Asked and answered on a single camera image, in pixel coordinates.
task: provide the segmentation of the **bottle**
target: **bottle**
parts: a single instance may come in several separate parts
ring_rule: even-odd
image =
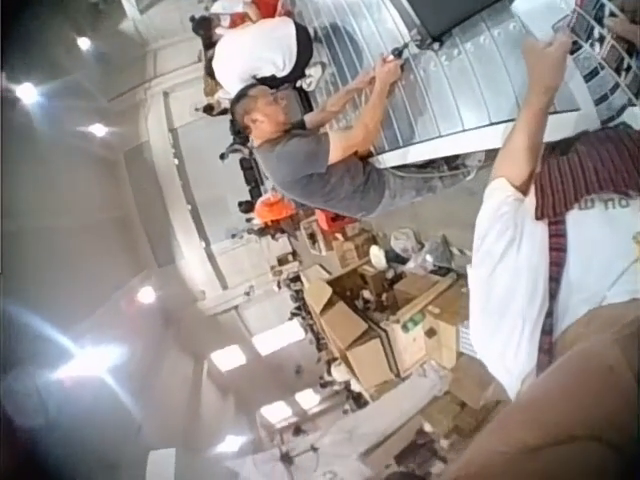
[[[425,315],[422,312],[418,312],[414,315],[411,316],[411,318],[409,318],[409,320],[407,320],[406,322],[404,322],[400,328],[402,329],[403,333],[409,333],[412,330],[414,330],[415,328],[419,327],[420,325],[422,325],[422,323],[425,320]]]

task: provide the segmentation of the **gray pants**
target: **gray pants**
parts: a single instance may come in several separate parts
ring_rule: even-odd
[[[443,173],[431,177],[414,177],[399,175],[384,170],[385,192],[382,202],[370,217],[404,207],[427,195],[435,195],[448,188],[454,187],[468,179],[473,170],[464,169],[455,173]]]

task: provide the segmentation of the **plastic bag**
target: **plastic bag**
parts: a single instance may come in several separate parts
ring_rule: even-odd
[[[391,248],[405,258],[411,258],[420,251],[422,244],[410,228],[400,228],[391,234]]]
[[[422,250],[412,255],[404,267],[405,271],[419,275],[426,275],[436,268],[454,268],[453,254],[444,235],[427,241]]]

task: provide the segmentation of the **corrugated metal sheet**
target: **corrugated metal sheet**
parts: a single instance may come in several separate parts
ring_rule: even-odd
[[[296,18],[312,28],[324,50],[327,72],[312,94],[314,105],[409,40],[409,29],[391,0],[297,2]],[[389,100],[378,152],[513,120],[526,89],[523,24],[501,2],[453,31],[437,53],[413,47],[405,74]],[[352,102],[332,128],[349,125],[366,99]],[[563,87],[557,111],[578,109]]]

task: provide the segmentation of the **ceiling light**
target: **ceiling light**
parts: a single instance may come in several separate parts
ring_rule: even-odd
[[[305,410],[311,410],[313,407],[317,407],[322,400],[322,397],[313,391],[312,388],[307,388],[294,395],[296,402]]]
[[[143,303],[144,305],[149,305],[155,302],[156,297],[156,291],[150,285],[142,287],[136,294],[136,300],[138,300],[138,302],[140,303]]]
[[[69,363],[60,367],[54,373],[54,377],[98,377],[124,360],[124,357],[124,350],[113,345],[85,348],[80,350]]]
[[[38,90],[33,83],[23,83],[16,88],[16,95],[25,105],[31,105],[38,101]]]
[[[222,443],[215,448],[215,451],[218,453],[234,453],[237,452],[246,441],[246,437],[227,435]]]
[[[89,40],[87,37],[78,37],[76,39],[76,43],[78,44],[78,47],[80,47],[80,50],[82,50],[83,52],[86,52],[91,48],[91,40]]]
[[[260,409],[260,413],[274,425],[277,425],[293,415],[291,407],[282,400],[265,405]]]
[[[259,333],[251,339],[253,346],[262,355],[269,355],[270,353],[280,350],[294,342],[298,342],[306,337],[303,328],[296,320],[290,320],[278,325],[271,330]]]
[[[93,125],[89,125],[87,127],[87,130],[93,133],[98,138],[104,137],[109,131],[109,129],[101,123],[94,123]]]
[[[210,358],[222,372],[228,372],[247,363],[247,357],[238,345],[230,345],[216,350],[210,355]]]

